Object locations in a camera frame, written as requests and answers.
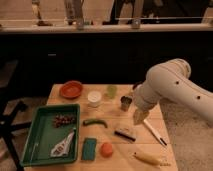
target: orange toy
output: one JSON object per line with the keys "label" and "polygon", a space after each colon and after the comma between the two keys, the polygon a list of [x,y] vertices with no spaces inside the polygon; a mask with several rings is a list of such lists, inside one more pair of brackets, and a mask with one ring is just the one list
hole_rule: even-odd
{"label": "orange toy", "polygon": [[113,154],[112,145],[108,142],[105,142],[101,145],[100,153],[103,157],[110,157]]}

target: white cup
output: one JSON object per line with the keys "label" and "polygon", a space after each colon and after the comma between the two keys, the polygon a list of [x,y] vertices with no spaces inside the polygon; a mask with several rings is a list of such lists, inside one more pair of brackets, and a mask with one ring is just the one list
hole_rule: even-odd
{"label": "white cup", "polygon": [[90,107],[98,107],[101,102],[102,95],[99,91],[90,91],[88,93],[87,99],[89,101]]}

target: white object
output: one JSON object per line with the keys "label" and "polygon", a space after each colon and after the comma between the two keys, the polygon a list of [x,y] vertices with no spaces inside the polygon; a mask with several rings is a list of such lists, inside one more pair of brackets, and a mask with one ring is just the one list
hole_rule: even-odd
{"label": "white object", "polygon": [[64,155],[68,155],[70,144],[72,142],[74,136],[74,131],[72,131],[66,138],[64,138],[61,142],[56,144],[54,148],[51,150],[51,157],[61,157]]}
{"label": "white object", "polygon": [[159,134],[159,132],[155,128],[153,128],[153,126],[146,119],[144,119],[143,123],[147,126],[147,128],[151,131],[155,138],[162,144],[162,146],[166,147],[167,144],[162,136]]}
{"label": "white object", "polygon": [[133,92],[133,102],[149,111],[165,97],[182,104],[213,124],[213,94],[190,81],[190,65],[173,59],[150,68],[146,80]]}
{"label": "white object", "polygon": [[89,106],[98,107],[101,102],[102,95],[99,91],[90,91],[88,96]]}

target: banana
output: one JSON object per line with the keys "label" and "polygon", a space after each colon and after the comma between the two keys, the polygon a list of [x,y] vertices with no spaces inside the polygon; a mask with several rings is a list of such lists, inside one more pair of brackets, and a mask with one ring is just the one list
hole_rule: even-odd
{"label": "banana", "polygon": [[134,153],[134,157],[143,161],[143,162],[146,162],[146,163],[149,163],[151,165],[160,165],[160,166],[170,166],[169,163],[166,163],[166,162],[161,162],[160,160],[158,160],[156,157],[150,155],[150,154],[147,154],[147,153],[144,153],[144,152],[140,152],[140,153]]}

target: black cabinet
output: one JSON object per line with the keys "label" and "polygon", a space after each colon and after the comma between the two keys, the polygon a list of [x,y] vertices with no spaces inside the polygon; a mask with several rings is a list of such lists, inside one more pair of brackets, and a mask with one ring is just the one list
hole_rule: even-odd
{"label": "black cabinet", "polygon": [[186,59],[190,79],[213,91],[213,32],[4,34],[0,40],[0,58],[20,61],[14,88],[20,95],[48,95],[52,84],[72,79],[133,84],[173,58]]}

